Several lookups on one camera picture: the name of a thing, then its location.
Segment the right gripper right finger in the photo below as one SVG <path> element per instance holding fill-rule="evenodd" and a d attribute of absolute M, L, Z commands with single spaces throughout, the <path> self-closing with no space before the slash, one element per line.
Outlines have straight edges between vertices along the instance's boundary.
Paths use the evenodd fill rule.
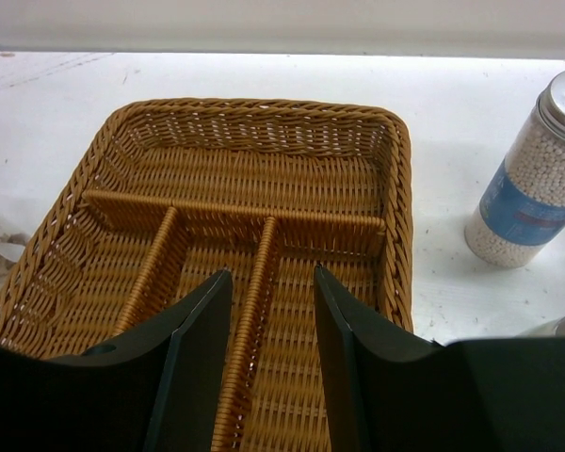
<path fill-rule="evenodd" d="M 565 451 L 565 337 L 441 345 L 314 280 L 333 450 Z"/>

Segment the silver-lid jar blue label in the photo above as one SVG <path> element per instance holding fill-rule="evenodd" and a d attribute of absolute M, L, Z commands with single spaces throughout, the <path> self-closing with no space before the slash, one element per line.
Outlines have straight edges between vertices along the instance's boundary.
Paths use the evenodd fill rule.
<path fill-rule="evenodd" d="M 528 264 L 565 228 L 565 71 L 538 96 L 465 226 L 480 259 Z"/>

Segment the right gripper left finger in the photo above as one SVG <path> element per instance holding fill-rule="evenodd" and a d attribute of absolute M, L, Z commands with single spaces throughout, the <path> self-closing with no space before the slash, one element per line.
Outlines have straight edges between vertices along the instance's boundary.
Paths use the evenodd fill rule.
<path fill-rule="evenodd" d="M 209 450 L 232 300 L 221 270 L 79 355 L 0 347 L 0 451 Z"/>

